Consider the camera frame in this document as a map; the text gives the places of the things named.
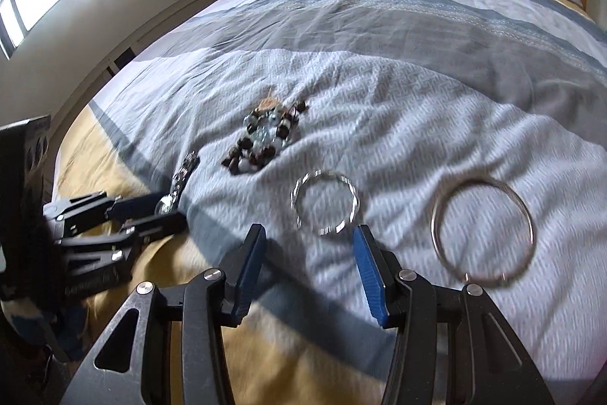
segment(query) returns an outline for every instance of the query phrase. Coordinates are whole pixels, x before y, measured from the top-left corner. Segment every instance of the silver ring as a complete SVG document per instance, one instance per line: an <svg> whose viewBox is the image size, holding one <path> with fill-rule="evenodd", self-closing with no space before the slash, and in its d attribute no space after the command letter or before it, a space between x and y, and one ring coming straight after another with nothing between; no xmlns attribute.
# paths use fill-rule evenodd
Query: silver ring
<svg viewBox="0 0 607 405"><path fill-rule="evenodd" d="M318 179L321 176L334 178L334 179L337 179L338 181L344 183L346 186L348 186L348 189L350 190L350 193L352 194L352 197L353 197L352 211L350 212L350 215L348 215L347 218L344 218L344 220L339 222L339 224L337 224L336 226L324 227L324 228L320 228L316 231L316 233L318 235L337 234L338 232L341 232L342 230L344 230L344 228L346 226L350 225L354 221L354 218L356 217L356 214L358 213L358 210L360 208L360 199L358 197L358 192L356 191L356 188L354 187L352 182L350 182L350 179L348 179L345 175L343 175L339 172L333 172L332 170L319 169L319 170L315 170L312 173L307 173L303 177L297 179L297 182L295 183L295 187L293 188L293 191L291 193L291 209L293 210L293 212L295 213L295 216L296 216L297 228L301 228L302 219L299 214L299 211L297 210L297 199L299 197L299 193L302 190L302 188L304 187L304 185L308 184L310 181L312 181L314 179Z"/></svg>
<svg viewBox="0 0 607 405"><path fill-rule="evenodd" d="M502 272L502 274L493 278L482 278L472 276L470 273L461 271L459 268L457 268L453 263L451 263L447 259L447 256L445 255L445 250L442 247L442 241L440 237L442 216L444 214L444 209L447 205L448 200L453 197L456 191L476 184L487 184L506 193L506 195L518 206L518 209L523 214L527 223L527 227L529 228L529 248L527 249L527 253L525 254L524 259L511 272ZM444 194L437 198L436 203L434 204L434 210L432 211L432 220L430 221L430 233L432 234L432 243L434 244L436 256L438 256L438 259L441 264L458 280L466 284L475 283L487 288L503 287L513 282L515 279L519 278L527 270L529 264L531 263L531 260L533 259L533 254L535 253L536 243L535 233L533 230L533 220L531 218L531 213L529 213L529 209L527 209L527 206L523 203L523 200L520 198L520 196L516 194L514 190L510 186L508 186L508 184L494 179L489 175L467 176L464 179L455 183L451 188L446 190Z"/></svg>

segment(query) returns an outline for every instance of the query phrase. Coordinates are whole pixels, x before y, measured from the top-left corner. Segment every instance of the bangle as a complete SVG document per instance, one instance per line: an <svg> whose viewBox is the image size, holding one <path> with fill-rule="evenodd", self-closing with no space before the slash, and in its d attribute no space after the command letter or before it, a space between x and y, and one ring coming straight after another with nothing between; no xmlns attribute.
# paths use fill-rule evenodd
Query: bangle
<svg viewBox="0 0 607 405"><path fill-rule="evenodd" d="M499 189L500 191L503 191L518 206L518 209L524 216L527 228L529 229L529 247L527 249L527 252L523 260L517 266L515 266L513 270L509 273L502 272L500 275L495 277L476 277L468 272L461 271L453 263L451 263L445 255L445 250L442 246L442 241L440 237L442 216L444 214L445 206L447 205L448 200L453 197L454 193L465 189L466 187L473 186L475 184L487 184L489 186ZM432 243L434 244L434 251L436 252L436 256L438 257L441 264L447 269L447 271L454 275L458 280L466 284L475 283L483 287L503 287L513 282L515 279L519 278L529 267L529 264L531 263L531 260L533 258L533 254L535 253L536 247L535 233L533 232L533 220L531 218L531 213L529 213L529 209L527 209L527 206L523 203L523 200L520 198L520 196L516 194L514 190L510 186L508 186L508 184L494 179L489 175L467 176L464 179L459 180L442 195L440 195L436 199L434 210L432 212L432 220L430 221L430 233L432 234Z"/></svg>
<svg viewBox="0 0 607 405"><path fill-rule="evenodd" d="M312 231L315 231L318 235L337 234L354 221L354 217L356 217L356 214L358 213L358 210L360 208L360 199L358 197L358 192L356 191L356 188L354 187L350 179L348 179L345 175L339 172L333 172L331 170L319 169L315 170L312 173L307 173L303 177L297 179L295 187L293 188L293 191L291 193L291 209L293 210L296 216L297 228L301 228L302 219L299 214L299 210L297 209L297 199L299 198L301 190L304 189L307 184L309 184L311 181L317 180L320 177L334 178L344 183L346 186L348 186L348 189L350 190L353 197L352 210L347 218L344 218L344 220L342 220L336 226L323 227L319 229L312 228Z"/></svg>

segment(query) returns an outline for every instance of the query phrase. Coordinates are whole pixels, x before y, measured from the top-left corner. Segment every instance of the bead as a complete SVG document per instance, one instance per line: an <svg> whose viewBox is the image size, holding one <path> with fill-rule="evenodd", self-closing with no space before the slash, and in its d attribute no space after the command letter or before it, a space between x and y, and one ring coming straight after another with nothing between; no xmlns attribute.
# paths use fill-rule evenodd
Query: bead
<svg viewBox="0 0 607 405"><path fill-rule="evenodd" d="M238 170L238 158L233 158L232 161L230 162L230 166L228 167L228 169L230 170L230 173L232 175L236 175L239 173Z"/></svg>
<svg viewBox="0 0 607 405"><path fill-rule="evenodd" d="M233 146L232 148L230 148L230 151L228 152L228 156L231 159L240 158L242 156L242 150L236 146Z"/></svg>
<svg viewBox="0 0 607 405"><path fill-rule="evenodd" d="M274 127L278 126L278 123L280 123L280 114L274 110L269 113L268 124Z"/></svg>
<svg viewBox="0 0 607 405"><path fill-rule="evenodd" d="M272 160L275 155L276 155L276 148L274 148L273 146L267 146L262 150L262 156L266 160Z"/></svg>
<svg viewBox="0 0 607 405"><path fill-rule="evenodd" d="M262 151L263 142L262 141L253 141L253 147L251 148L251 153L259 154Z"/></svg>
<svg viewBox="0 0 607 405"><path fill-rule="evenodd" d="M287 126L284 126L283 124L280 124L280 126L278 126L276 128L276 136L280 139L286 139L286 137L289 135L289 128Z"/></svg>
<svg viewBox="0 0 607 405"><path fill-rule="evenodd" d="M249 138L248 136L243 136L241 139L238 140L238 146L243 150L250 150L251 148L253 148L253 141L251 141L251 138Z"/></svg>
<svg viewBox="0 0 607 405"><path fill-rule="evenodd" d="M272 144L272 140L274 139L274 133L270 133L268 129L268 133L263 137L263 145L269 146Z"/></svg>
<svg viewBox="0 0 607 405"><path fill-rule="evenodd" d="M253 171L253 166L246 158L243 158L238 164L238 169L241 173L249 173Z"/></svg>
<svg viewBox="0 0 607 405"><path fill-rule="evenodd" d="M276 154L279 154L283 147L282 140L280 138L274 138L270 144L274 147L274 150L276 150Z"/></svg>
<svg viewBox="0 0 607 405"><path fill-rule="evenodd" d="M256 130L250 133L249 138L251 138L251 141L253 142L263 141L266 133L268 133L268 131L265 129L265 127L258 127Z"/></svg>
<svg viewBox="0 0 607 405"><path fill-rule="evenodd" d="M248 127L250 124L255 124L255 126L257 126L257 117L255 117L252 114L249 114L247 117L245 117L245 119L242 121L242 124L245 127Z"/></svg>

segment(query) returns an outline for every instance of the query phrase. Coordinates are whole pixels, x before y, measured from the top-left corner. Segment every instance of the bracelet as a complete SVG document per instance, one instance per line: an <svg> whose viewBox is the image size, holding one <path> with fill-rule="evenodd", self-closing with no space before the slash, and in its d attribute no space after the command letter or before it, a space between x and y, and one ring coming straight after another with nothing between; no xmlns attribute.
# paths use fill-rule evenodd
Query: bracelet
<svg viewBox="0 0 607 405"><path fill-rule="evenodd" d="M320 229L316 230L316 233L321 236L328 235L328 234L337 234L338 232L341 232L346 226L350 225L354 221L354 217L356 217L356 214L358 213L358 210L360 208L360 199L358 197L358 192L356 191L356 188L354 187L354 185L352 184L350 179L348 179L345 175L343 175L339 172L333 172L331 170L319 169L319 170L315 170L312 173L307 173L303 177L297 179L297 182L295 183L295 187L293 188L293 191L291 193L291 209L293 210L293 212L295 213L295 216L296 216L297 228L301 228L302 219L301 219L301 216L297 209L297 199L299 197L299 194L300 194L302 188L304 188L304 186L306 184L309 184L311 181L316 180L319 177L334 178L334 179L344 183L346 186L348 186L348 189L352 193L353 200L352 200L352 211L350 212L350 215L348 215L347 218L344 218L344 220L342 220L336 226L329 226L329 227L324 227L324 228L320 228Z"/></svg>
<svg viewBox="0 0 607 405"><path fill-rule="evenodd" d="M521 263L518 264L518 266L515 266L515 268L511 272L503 272L497 277L475 277L468 272L461 271L447 259L447 256L445 255L445 250L442 246L442 241L440 237L441 223L442 216L444 214L444 209L447 205L448 200L453 197L456 191L462 190L469 186L473 186L475 184L487 184L506 193L506 195L518 206L518 209L523 214L527 223L527 227L529 229L529 248L527 249L527 253L525 254L524 259L521 261ZM436 256L438 257L441 264L447 269L448 272L450 272L458 280L466 284L475 283L483 287L503 287L511 283L515 279L519 278L527 270L533 258L533 254L535 253L535 233L533 232L533 220L531 218L531 214L529 213L529 209L527 209L527 206L523 203L523 200L519 197L518 194L514 192L514 190L510 186L508 186L508 184L494 179L489 175L478 175L472 177L467 176L465 179L458 181L444 194L439 196L436 200L434 210L432 212L432 220L430 221L430 233L432 234L432 243L434 244L434 251L436 252Z"/></svg>

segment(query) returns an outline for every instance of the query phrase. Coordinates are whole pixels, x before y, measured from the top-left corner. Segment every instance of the brown bead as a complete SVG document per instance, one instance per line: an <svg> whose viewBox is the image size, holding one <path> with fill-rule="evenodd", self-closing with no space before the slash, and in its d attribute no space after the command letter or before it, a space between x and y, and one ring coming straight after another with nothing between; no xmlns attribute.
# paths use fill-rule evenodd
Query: brown bead
<svg viewBox="0 0 607 405"><path fill-rule="evenodd" d="M245 136L244 138L238 140L238 146L243 150L250 150L253 148L253 141Z"/></svg>
<svg viewBox="0 0 607 405"><path fill-rule="evenodd" d="M233 158L232 161L230 162L230 166L228 167L228 169L230 170L230 173L232 175L236 175L238 174L240 171L238 169L238 158Z"/></svg>
<svg viewBox="0 0 607 405"><path fill-rule="evenodd" d="M276 148L274 148L273 146L268 146L265 147L262 150L262 156L266 159L266 160L272 160L276 155Z"/></svg>
<svg viewBox="0 0 607 405"><path fill-rule="evenodd" d="M242 150L236 146L233 146L232 148L230 148L230 151L228 152L228 156L230 158L240 158L242 156Z"/></svg>
<svg viewBox="0 0 607 405"><path fill-rule="evenodd" d="M288 135L289 135L289 128L287 126L280 124L280 126L278 126L276 128L276 136L278 136L280 139L286 139L286 137Z"/></svg>

